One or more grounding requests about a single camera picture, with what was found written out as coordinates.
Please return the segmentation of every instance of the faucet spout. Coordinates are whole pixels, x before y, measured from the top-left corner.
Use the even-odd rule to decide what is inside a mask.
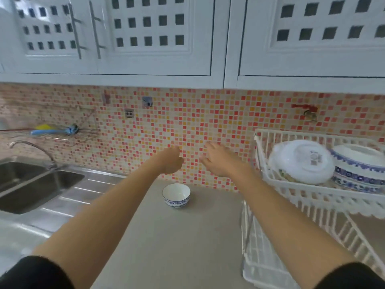
[[[49,166],[49,168],[51,169],[51,168],[56,168],[57,167],[57,163],[56,163],[54,157],[51,155],[51,153],[49,153],[45,149],[43,149],[43,148],[41,148],[41,147],[31,143],[31,142],[23,141],[23,140],[18,140],[18,141],[10,143],[9,144],[9,148],[12,149],[16,144],[26,144],[26,145],[35,147],[35,148],[39,149],[40,151],[43,151],[49,157],[49,159],[51,160],[51,165]]]

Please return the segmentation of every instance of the person's left arm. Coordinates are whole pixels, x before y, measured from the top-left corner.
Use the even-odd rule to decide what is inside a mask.
[[[161,173],[176,172],[182,164],[178,147],[167,148],[152,156],[64,224],[38,246],[33,255],[57,264],[76,289],[90,288],[154,180]]]

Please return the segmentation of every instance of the mosaic tile wall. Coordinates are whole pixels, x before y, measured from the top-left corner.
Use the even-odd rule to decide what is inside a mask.
[[[110,104],[103,104],[102,94],[110,96]],[[153,106],[143,108],[142,96],[151,96]],[[6,111],[14,101],[19,106]],[[380,142],[385,138],[385,96],[375,95],[0,84],[0,102],[5,106],[1,116],[22,115],[31,121],[38,116],[36,104],[95,108],[90,120],[95,119],[100,132],[85,143],[70,147],[68,142],[29,138],[59,162],[129,173],[155,152],[179,145],[185,157],[182,170],[162,178],[227,190],[234,189],[233,183],[211,175],[198,160],[206,140],[227,145],[248,160],[256,128],[372,137]],[[304,110],[293,109],[292,104],[317,106],[318,122],[307,121]],[[133,119],[125,118],[126,108],[134,109]],[[73,112],[56,108],[44,112],[51,123],[81,120]],[[80,127],[90,126],[87,121]],[[22,145],[8,149],[12,140],[0,135],[1,156],[46,158]]]

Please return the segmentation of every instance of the large white bowl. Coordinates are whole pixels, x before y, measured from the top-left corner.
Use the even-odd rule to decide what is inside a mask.
[[[190,200],[190,193],[190,188],[185,184],[173,183],[163,189],[162,196],[167,205],[180,208]]]
[[[330,153],[335,164],[335,183],[365,193],[384,192],[384,153],[356,144],[334,146]]]
[[[324,183],[334,172],[330,152],[310,140],[276,144],[269,156],[268,165],[282,178],[306,184]]]

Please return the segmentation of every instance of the lattice panel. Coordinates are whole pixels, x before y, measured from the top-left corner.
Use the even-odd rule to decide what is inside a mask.
[[[189,0],[107,0],[107,7],[117,52],[188,50]]]
[[[28,55],[77,54],[69,0],[14,0]]]
[[[278,0],[272,46],[385,45],[385,0]]]

